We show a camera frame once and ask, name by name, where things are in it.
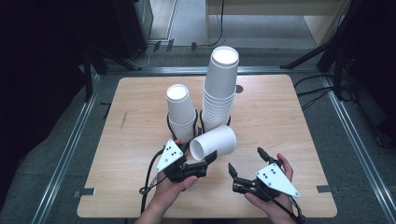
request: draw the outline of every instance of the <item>black cable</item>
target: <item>black cable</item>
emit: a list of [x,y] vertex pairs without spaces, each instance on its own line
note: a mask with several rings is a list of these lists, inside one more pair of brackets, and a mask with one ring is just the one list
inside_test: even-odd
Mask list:
[[309,101],[309,102],[306,103],[305,105],[303,105],[303,106],[301,107],[301,109],[302,109],[302,110],[306,110],[306,109],[307,109],[309,106],[311,106],[316,100],[322,98],[326,93],[329,93],[329,92],[330,92],[329,90],[323,92],[319,97],[317,97],[317,98],[315,98],[315,99]]
[[265,192],[265,190],[262,191],[262,193],[270,199],[271,202],[273,202],[274,204],[276,204],[278,207],[280,207],[283,211],[285,211],[289,217],[291,217],[295,222],[299,223],[299,224],[303,224],[304,222],[302,221],[302,215],[299,214],[299,216],[297,217],[296,215],[294,215],[294,213],[292,213],[289,209],[287,209],[285,206],[283,206],[283,204],[281,204],[280,202],[278,202],[277,200],[275,200],[273,197],[271,197],[270,195],[267,194],[267,192]]
[[218,39],[215,43],[210,44],[210,45],[207,45],[207,47],[213,47],[213,46],[215,46],[216,44],[218,44],[219,41],[221,40],[222,32],[223,32],[223,27],[222,27],[222,26],[223,26],[223,23],[222,23],[223,15],[224,15],[224,0],[222,0],[222,3],[221,3],[220,36],[219,36],[219,39]]
[[293,197],[289,196],[289,199],[291,200],[291,203],[293,204],[293,206],[297,209],[297,217],[301,220],[301,222],[304,223],[304,216],[303,213],[301,211],[301,207],[299,204],[297,204],[297,202],[294,200]]
[[300,96],[304,96],[304,95],[309,95],[309,94],[317,92],[317,91],[327,91],[327,90],[332,91],[332,89],[333,89],[333,87],[323,87],[323,88],[319,88],[319,89],[312,90],[312,91],[304,91],[304,92],[297,93],[297,96],[300,97]]
[[294,84],[294,89],[298,86],[298,84],[300,84],[303,81],[306,81],[308,79],[314,78],[314,77],[334,77],[332,75],[317,75],[317,76],[312,76],[312,77],[305,77],[302,78],[301,80],[297,81],[296,84]]
[[166,178],[167,178],[167,176],[165,176],[162,180],[157,181],[157,183],[155,185],[153,185],[151,188],[154,188],[155,186],[161,184]]
[[165,147],[163,147],[163,149],[161,149],[160,151],[157,152],[157,154],[155,154],[155,156],[152,158],[149,166],[148,166],[148,173],[146,175],[146,183],[145,183],[145,187],[143,187],[142,189],[140,189],[140,193],[143,194],[142,197],[142,206],[140,207],[140,213],[142,214],[145,209],[146,209],[146,200],[148,197],[148,193],[149,193],[149,174],[151,172],[151,168],[152,165],[154,164],[155,160],[157,159],[157,157],[159,157],[161,154],[163,154],[163,150],[165,149]]

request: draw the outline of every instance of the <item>tipped-over paper cup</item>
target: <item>tipped-over paper cup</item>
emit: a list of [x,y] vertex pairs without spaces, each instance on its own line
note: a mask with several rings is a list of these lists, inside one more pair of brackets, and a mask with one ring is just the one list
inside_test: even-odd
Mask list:
[[175,124],[183,125],[195,118],[195,109],[189,95],[189,90],[182,84],[175,84],[166,92],[169,119]]
[[213,50],[205,78],[205,90],[215,98],[228,98],[235,92],[239,54],[230,47]]
[[218,152],[218,157],[231,154],[236,148],[236,136],[227,125],[221,125],[210,132],[204,133],[190,142],[191,155],[202,161],[207,155]]

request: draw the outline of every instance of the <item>finger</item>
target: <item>finger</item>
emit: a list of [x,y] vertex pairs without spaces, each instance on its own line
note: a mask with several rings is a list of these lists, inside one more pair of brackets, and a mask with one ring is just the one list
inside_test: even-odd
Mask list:
[[184,158],[187,159],[189,156],[190,156],[190,152],[186,150],[186,152],[184,153]]
[[266,207],[266,202],[264,202],[263,200],[261,200],[260,198],[258,198],[256,195],[252,194],[252,193],[246,193],[245,194],[245,198],[252,203],[253,205],[255,205],[256,207],[260,208],[261,210],[264,210]]
[[189,176],[187,177],[185,180],[183,180],[183,182],[178,183],[177,187],[179,189],[179,191],[184,191],[186,189],[188,189],[189,187],[191,187],[193,184],[195,184],[198,181],[198,177],[196,177],[195,175]]
[[291,182],[292,178],[293,178],[293,168],[291,167],[290,163],[288,162],[288,160],[286,159],[286,157],[284,157],[282,154],[277,153],[277,158],[283,162],[283,168],[285,169],[285,176],[288,178],[288,180]]
[[157,180],[159,181],[159,180],[162,180],[162,179],[164,179],[164,178],[165,178],[165,173],[164,173],[163,171],[159,172],[159,173],[158,173]]

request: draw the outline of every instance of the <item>cup rim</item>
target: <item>cup rim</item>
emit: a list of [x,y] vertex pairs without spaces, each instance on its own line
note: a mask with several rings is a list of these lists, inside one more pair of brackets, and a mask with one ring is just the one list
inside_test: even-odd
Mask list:
[[[221,50],[227,50],[227,51],[232,52],[236,56],[236,60],[234,60],[232,63],[219,62],[218,59],[216,59],[217,58],[216,54],[217,54],[217,52],[219,52]],[[229,46],[219,46],[219,47],[213,49],[212,54],[210,55],[210,60],[212,61],[213,64],[215,64],[218,67],[232,68],[239,64],[239,53],[238,53],[238,51],[236,51],[236,49],[233,49]]]
[[[186,90],[186,95],[184,95],[183,98],[181,98],[181,99],[175,100],[175,99],[170,98],[168,93],[172,88],[177,87],[177,86],[183,87]],[[179,84],[179,83],[173,84],[172,86],[168,87],[168,89],[166,90],[166,98],[168,101],[170,101],[172,103],[181,103],[181,102],[187,100],[189,98],[189,96],[190,96],[189,89],[183,84]]]

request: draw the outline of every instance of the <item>black stand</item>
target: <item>black stand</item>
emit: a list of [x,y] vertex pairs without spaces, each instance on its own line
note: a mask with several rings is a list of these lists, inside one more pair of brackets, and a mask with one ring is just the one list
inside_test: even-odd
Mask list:
[[[206,131],[205,131],[205,125],[204,125],[204,122],[203,122],[203,120],[202,120],[202,110],[201,110],[201,112],[199,113],[199,118],[200,118],[200,120],[201,120],[202,133],[206,133]],[[230,126],[230,123],[231,123],[231,115],[230,115],[230,117],[228,118],[227,126]]]
[[84,38],[84,40],[81,40],[83,43],[85,43],[85,46],[88,46],[85,48],[84,51],[84,75],[86,79],[86,94],[85,94],[85,102],[87,102],[92,94],[93,94],[93,88],[92,88],[92,71],[91,71],[91,65],[93,68],[96,70],[96,72],[100,75],[105,75],[107,73],[107,66],[105,61],[103,60],[103,56],[107,56],[109,59],[112,61],[118,63],[119,65],[123,66],[124,68],[128,70],[141,70],[141,67],[135,67],[134,65],[131,65],[127,62],[125,62],[123,59],[120,59],[108,52],[106,52],[103,49],[93,47],[88,41]]
[[[192,124],[192,134],[193,134],[194,137],[198,136],[198,133],[195,131],[197,120],[198,120],[198,112],[197,112],[197,110],[195,110],[195,121]],[[177,140],[177,136],[175,135],[175,133],[174,133],[172,127],[171,127],[171,123],[169,122],[169,113],[166,115],[166,123],[168,124],[168,128],[169,128],[169,130],[172,133],[173,139]]]
[[347,44],[347,38],[349,37],[347,31],[348,29],[350,30],[350,24],[356,20],[356,14],[357,11],[360,10],[362,2],[363,1],[360,0],[351,1],[348,13],[346,14],[337,31],[329,41],[327,41],[320,47],[306,53],[304,56],[297,59],[296,61],[289,64],[280,65],[279,67],[281,69],[293,69],[294,67],[308,61],[309,59],[317,56],[324,51],[322,57],[317,64],[317,69],[319,70],[319,72],[327,72],[332,64],[335,62],[333,91],[337,96],[338,100],[341,101],[341,77],[343,75],[342,70],[345,59],[345,45]]

